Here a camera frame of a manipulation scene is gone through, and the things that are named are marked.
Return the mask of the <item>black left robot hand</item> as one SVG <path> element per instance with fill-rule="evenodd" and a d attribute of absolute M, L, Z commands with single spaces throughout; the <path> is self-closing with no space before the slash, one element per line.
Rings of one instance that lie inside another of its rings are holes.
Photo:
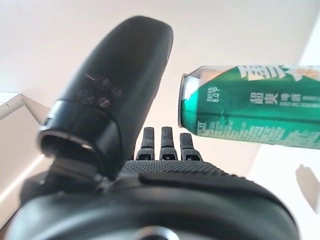
<path fill-rule="evenodd" d="M 54 159 L 25 180 L 7 240 L 297 240 L 271 192 L 204 161 L 133 160 L 172 28 L 134 16 L 78 69 L 41 124 Z"/>

